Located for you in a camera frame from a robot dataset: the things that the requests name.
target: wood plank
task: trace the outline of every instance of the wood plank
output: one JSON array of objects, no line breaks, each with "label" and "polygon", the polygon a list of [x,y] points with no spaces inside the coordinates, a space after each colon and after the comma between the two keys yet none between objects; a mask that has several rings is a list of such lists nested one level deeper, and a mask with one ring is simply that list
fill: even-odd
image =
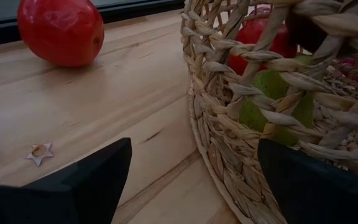
[{"label": "wood plank", "polygon": [[224,203],[198,159],[151,200],[129,224],[208,223]]},{"label": "wood plank", "polygon": [[139,211],[141,211],[155,196],[157,196],[168,184],[175,180],[194,161],[200,158],[197,151],[191,153],[168,173],[150,184],[147,188],[132,197],[125,204],[121,205],[113,218],[113,223],[126,224]]},{"label": "wood plank", "polygon": [[[194,152],[179,12],[106,25],[100,55],[76,70],[22,42],[0,45],[0,184],[27,184],[130,137],[113,223],[236,223]],[[54,158],[40,167],[23,159],[45,142]]]},{"label": "wood plank", "polygon": [[[21,58],[27,49],[2,54],[0,184],[23,185],[66,166],[183,97],[189,79],[178,30],[175,23],[108,42],[79,70]],[[54,158],[41,167],[23,159],[45,142]]]}]

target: wicker basket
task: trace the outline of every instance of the wicker basket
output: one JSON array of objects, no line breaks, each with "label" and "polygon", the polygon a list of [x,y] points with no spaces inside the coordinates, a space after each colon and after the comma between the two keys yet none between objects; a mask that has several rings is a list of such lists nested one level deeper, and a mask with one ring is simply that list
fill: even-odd
[{"label": "wicker basket", "polygon": [[[344,37],[358,49],[358,3],[341,7],[339,14],[330,0],[266,0],[274,7],[259,41],[234,41],[248,19],[249,6],[256,3],[190,0],[186,5],[181,34],[192,79],[190,120],[209,172],[240,222],[286,223],[256,156],[259,139],[271,138],[278,125],[298,137],[295,150],[358,173],[358,83],[343,76],[335,64]],[[329,34],[310,66],[267,51],[289,10],[308,16]],[[249,61],[243,76],[225,64],[229,52]],[[286,97],[274,101],[252,87],[262,63],[291,85]],[[323,81],[314,79],[322,74]],[[306,90],[314,92],[313,129],[289,116]],[[245,97],[268,119],[263,133],[238,122]]]}]

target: wooden surface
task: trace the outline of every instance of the wooden surface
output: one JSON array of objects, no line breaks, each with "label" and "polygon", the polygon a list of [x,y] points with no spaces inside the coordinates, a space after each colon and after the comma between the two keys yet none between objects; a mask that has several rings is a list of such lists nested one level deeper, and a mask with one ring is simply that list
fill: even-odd
[{"label": "wooden surface", "polygon": [[[70,70],[0,45],[0,184],[24,185],[132,138],[112,223],[237,223],[196,151],[179,11],[106,25],[95,63]],[[23,159],[52,142],[53,158]]]}]

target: pear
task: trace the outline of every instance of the pear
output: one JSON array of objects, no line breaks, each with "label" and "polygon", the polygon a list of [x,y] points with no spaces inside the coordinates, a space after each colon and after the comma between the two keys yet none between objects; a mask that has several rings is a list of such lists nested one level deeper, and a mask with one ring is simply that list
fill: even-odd
[{"label": "pear", "polygon": [[[297,61],[309,64],[311,56],[301,55],[296,58]],[[253,86],[262,91],[265,96],[277,100],[283,98],[290,87],[280,74],[273,70],[262,70],[258,72],[253,81]],[[307,128],[313,127],[313,93],[306,92],[300,99],[292,112],[292,116]],[[263,116],[259,107],[255,105],[250,98],[246,98],[240,110],[239,121],[248,128],[258,132],[263,132],[267,119]],[[287,127],[279,126],[273,137],[273,140],[292,146],[298,142],[297,138],[287,131]]]}]

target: star-shaped sticker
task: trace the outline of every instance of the star-shaped sticker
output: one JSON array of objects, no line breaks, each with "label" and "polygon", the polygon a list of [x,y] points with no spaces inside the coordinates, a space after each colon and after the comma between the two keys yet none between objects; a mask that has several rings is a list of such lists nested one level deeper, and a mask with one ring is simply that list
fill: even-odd
[{"label": "star-shaped sticker", "polygon": [[32,152],[25,156],[24,159],[32,159],[37,166],[40,166],[42,159],[45,157],[53,157],[53,154],[49,151],[52,143],[32,145]]}]

